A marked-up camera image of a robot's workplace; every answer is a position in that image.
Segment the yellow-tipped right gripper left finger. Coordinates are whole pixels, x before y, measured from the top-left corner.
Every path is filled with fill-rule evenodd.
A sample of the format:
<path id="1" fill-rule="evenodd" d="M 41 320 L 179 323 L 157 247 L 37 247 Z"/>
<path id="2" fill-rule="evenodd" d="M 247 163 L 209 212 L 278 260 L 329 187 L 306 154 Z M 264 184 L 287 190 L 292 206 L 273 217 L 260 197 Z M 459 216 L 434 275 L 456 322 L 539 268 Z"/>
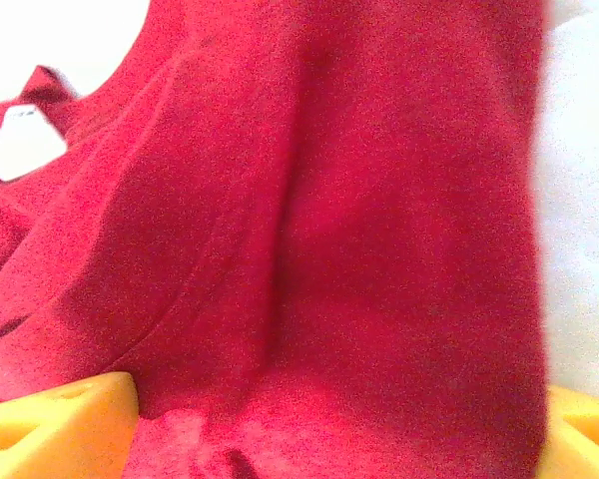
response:
<path id="1" fill-rule="evenodd" d="M 0 403 L 0 479 L 121 479 L 139 418 L 110 372 Z"/>

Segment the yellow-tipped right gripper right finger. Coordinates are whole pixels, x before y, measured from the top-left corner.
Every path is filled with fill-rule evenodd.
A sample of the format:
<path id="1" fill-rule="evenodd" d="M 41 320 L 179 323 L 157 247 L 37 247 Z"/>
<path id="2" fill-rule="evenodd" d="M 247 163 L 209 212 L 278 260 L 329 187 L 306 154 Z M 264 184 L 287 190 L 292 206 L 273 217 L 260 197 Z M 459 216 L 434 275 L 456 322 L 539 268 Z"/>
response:
<path id="1" fill-rule="evenodd" d="M 545 479 L 599 479 L 599 398 L 551 386 Z"/>

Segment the red t-shirt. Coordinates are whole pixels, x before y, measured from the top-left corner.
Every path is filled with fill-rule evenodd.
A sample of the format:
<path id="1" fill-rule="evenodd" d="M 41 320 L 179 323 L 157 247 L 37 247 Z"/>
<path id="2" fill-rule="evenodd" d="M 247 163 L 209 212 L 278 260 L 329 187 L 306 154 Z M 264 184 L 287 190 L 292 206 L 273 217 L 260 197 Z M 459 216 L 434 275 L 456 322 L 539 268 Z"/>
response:
<path id="1" fill-rule="evenodd" d="M 542 0 L 151 0 L 17 97 L 0 402 L 129 372 L 125 479 L 533 479 Z M 8 110 L 0 103 L 0 123 Z"/>

